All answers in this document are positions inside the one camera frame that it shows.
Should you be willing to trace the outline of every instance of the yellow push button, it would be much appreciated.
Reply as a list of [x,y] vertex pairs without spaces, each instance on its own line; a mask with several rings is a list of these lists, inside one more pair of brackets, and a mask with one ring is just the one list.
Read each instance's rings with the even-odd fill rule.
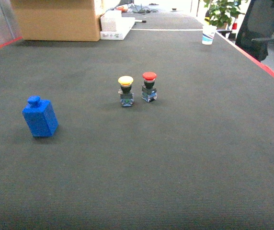
[[129,86],[133,83],[134,79],[130,76],[122,76],[118,79],[118,82],[123,86]]

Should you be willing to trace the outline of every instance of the table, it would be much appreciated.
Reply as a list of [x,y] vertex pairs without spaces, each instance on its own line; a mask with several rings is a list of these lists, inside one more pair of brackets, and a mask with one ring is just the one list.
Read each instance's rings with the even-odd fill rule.
[[[0,49],[0,229],[274,228],[274,78],[184,12],[146,19],[124,41]],[[30,95],[52,101],[53,137],[31,136]]]

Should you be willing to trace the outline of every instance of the blue lego brick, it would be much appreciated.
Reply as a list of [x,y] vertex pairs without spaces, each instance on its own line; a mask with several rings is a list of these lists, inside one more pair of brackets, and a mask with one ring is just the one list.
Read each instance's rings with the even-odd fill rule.
[[52,103],[39,96],[31,96],[27,102],[22,114],[33,137],[51,137],[58,126]]

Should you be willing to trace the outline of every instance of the cardboard box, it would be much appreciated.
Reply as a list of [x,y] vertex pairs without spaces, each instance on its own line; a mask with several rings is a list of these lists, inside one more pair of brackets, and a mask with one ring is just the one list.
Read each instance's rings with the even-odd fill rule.
[[102,0],[11,0],[11,4],[25,40],[100,39]]
[[128,32],[135,24],[135,18],[122,18],[122,26],[119,31],[101,31],[101,40],[124,40]]

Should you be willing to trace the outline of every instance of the potted plant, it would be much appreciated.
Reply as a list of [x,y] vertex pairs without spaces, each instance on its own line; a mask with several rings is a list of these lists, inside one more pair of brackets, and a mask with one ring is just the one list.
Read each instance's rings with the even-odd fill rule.
[[208,8],[206,17],[210,25],[225,29],[232,24],[232,17],[238,18],[242,0],[204,0]]

